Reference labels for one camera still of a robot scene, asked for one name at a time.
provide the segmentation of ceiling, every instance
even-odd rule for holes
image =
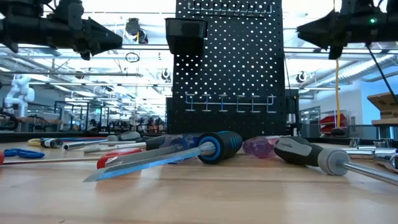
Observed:
[[[382,9],[386,6],[386,1],[382,4]],[[336,1],[336,9],[341,6],[341,1]],[[26,71],[26,72],[48,72],[56,71],[62,73],[83,72],[100,73],[102,75],[85,75],[84,79],[74,76],[54,75],[43,76],[35,75],[38,81],[45,82],[64,82],[64,83],[118,83],[131,84],[131,86],[110,86],[105,89],[101,86],[88,85],[59,85],[63,88],[57,89],[67,96],[83,97],[82,92],[89,92],[87,96],[98,98],[124,98],[124,102],[116,101],[116,105],[123,105],[124,110],[133,110],[134,105],[140,107],[143,113],[164,115],[165,97],[172,94],[171,83],[166,83],[162,79],[162,72],[167,69],[169,74],[173,72],[173,55],[169,52],[165,39],[165,21],[167,17],[175,16],[174,0],[112,0],[102,1],[98,4],[97,0],[83,0],[85,13],[83,18],[91,17],[96,22],[106,26],[109,30],[124,37],[123,49],[112,50],[103,54],[96,55],[90,61],[84,61],[72,50],[58,49],[61,56],[54,56],[54,52],[48,52],[40,46],[20,45],[19,58],[3,47],[0,47],[0,57],[8,60],[8,67],[0,65],[3,71]],[[327,60],[327,51],[315,53],[316,47],[308,42],[304,42],[297,37],[295,28],[302,24],[314,21],[325,16],[333,9],[332,0],[282,0],[283,20],[284,20],[284,46],[287,58],[287,71],[291,86],[330,86],[335,72],[336,62]],[[139,18],[141,28],[148,36],[148,45],[138,45],[132,41],[131,36],[125,32],[124,26],[129,18]],[[375,43],[372,48],[378,58],[386,56],[383,49],[392,49],[387,54],[391,54],[388,61],[393,61],[398,51],[397,44]],[[138,62],[129,63],[125,56],[133,52],[140,57]],[[363,44],[349,44],[348,49],[343,52],[340,59],[340,67],[345,70],[347,83],[353,76],[349,71],[357,68],[356,78],[366,75],[359,71],[359,67],[366,70],[371,66],[371,57]],[[109,76],[105,73],[123,73],[123,76]],[[304,73],[307,81],[298,83],[297,74]]]

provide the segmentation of workstation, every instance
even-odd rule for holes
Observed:
[[[0,223],[396,222],[398,1],[21,2]]]

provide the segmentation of wooden table surface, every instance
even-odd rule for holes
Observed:
[[[0,150],[10,147],[27,148],[0,144]],[[80,151],[46,152],[48,158],[83,157]],[[190,159],[83,183],[95,169],[96,162],[2,166],[0,223],[362,224],[398,219],[398,187],[353,172],[332,177],[279,158],[238,154],[215,166]]]

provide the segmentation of blue handle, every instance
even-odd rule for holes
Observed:
[[[13,156],[18,156],[24,159],[40,159],[45,155],[43,152],[24,149],[6,149],[4,150],[4,156],[6,156],[6,154],[13,154]]]

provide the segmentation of black tool holder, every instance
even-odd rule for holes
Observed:
[[[202,56],[174,55],[172,133],[285,134],[281,0],[177,0],[208,22]]]

